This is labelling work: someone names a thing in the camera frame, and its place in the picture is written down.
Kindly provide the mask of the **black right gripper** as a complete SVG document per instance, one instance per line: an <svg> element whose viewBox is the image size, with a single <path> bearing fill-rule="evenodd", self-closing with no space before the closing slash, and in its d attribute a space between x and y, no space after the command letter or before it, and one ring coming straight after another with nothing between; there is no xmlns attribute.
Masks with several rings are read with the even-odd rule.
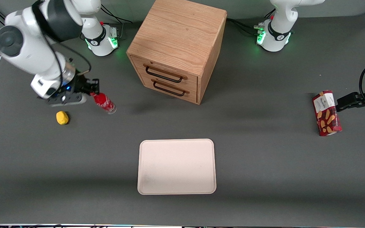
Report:
<svg viewBox="0 0 365 228"><path fill-rule="evenodd" d="M60 100L82 100L83 95L100 93L99 79L88 79L84 75L76 75L73 80L63 86L58 93Z"/></svg>

